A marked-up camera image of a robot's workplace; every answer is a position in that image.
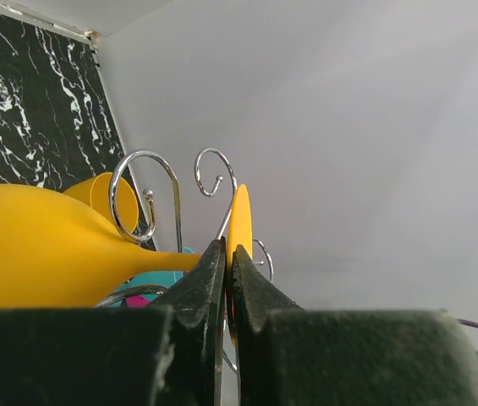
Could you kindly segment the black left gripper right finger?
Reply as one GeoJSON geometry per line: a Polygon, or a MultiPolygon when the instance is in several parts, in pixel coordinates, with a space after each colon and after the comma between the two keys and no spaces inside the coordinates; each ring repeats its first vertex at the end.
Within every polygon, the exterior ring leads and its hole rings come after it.
{"type": "Polygon", "coordinates": [[[478,405],[478,354],[444,311],[305,310],[245,248],[233,265],[243,405],[478,405]]]}

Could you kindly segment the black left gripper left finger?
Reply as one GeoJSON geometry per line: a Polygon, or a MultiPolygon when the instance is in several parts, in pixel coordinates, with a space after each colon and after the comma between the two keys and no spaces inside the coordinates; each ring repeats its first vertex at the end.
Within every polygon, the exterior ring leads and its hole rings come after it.
{"type": "Polygon", "coordinates": [[[143,308],[0,310],[0,405],[217,405],[223,239],[143,308]]]}

